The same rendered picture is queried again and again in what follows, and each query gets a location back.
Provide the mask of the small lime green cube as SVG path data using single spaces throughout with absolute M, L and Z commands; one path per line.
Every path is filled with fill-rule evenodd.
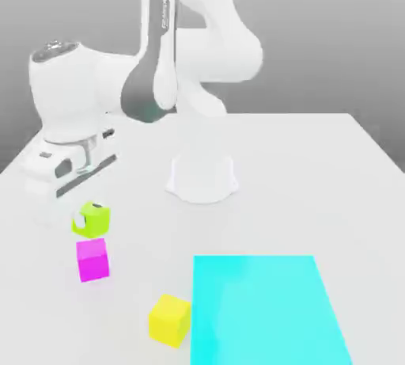
M 85 238 L 98 238 L 108 232 L 111 209 L 93 201 L 86 202 L 80 209 L 81 225 L 72 220 L 72 231 Z

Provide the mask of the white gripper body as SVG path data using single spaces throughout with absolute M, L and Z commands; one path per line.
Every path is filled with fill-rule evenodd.
M 69 191 L 115 160 L 112 148 L 100 144 L 33 143 L 23 157 L 25 207 L 32 217 L 51 216 Z

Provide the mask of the large cyan box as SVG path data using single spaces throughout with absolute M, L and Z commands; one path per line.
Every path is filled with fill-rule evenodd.
M 190 365 L 353 365 L 314 257 L 194 256 Z

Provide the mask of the small magenta cube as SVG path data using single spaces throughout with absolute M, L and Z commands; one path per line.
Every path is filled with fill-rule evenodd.
M 108 252 L 103 238 L 78 241 L 76 254 L 82 283 L 109 277 Z

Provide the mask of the small yellow cube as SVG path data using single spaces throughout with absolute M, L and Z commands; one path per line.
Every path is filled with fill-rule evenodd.
M 191 303 L 163 294 L 148 315 L 149 337 L 178 348 L 191 326 Z

